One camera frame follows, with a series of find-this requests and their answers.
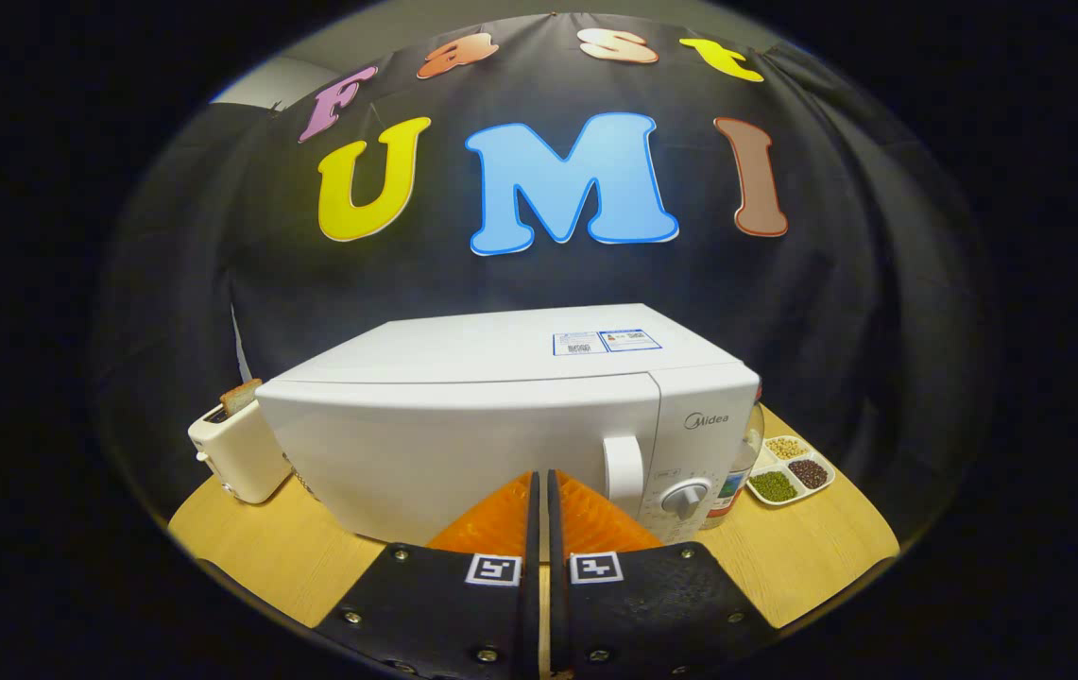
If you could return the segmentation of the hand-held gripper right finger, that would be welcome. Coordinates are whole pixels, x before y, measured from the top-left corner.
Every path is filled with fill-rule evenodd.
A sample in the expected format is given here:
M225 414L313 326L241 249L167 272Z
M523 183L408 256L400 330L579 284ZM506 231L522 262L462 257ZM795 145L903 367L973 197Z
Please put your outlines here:
M701 542L628 552L565 546L564 487L548 473L550 655L573 679L725 679L775 641Z

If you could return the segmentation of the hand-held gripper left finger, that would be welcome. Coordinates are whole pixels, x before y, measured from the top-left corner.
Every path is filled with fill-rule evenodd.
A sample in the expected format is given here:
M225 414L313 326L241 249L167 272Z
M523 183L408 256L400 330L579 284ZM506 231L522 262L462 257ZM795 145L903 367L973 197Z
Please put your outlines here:
M521 554L388 543L316 633L392 679L538 679L541 481L524 480Z

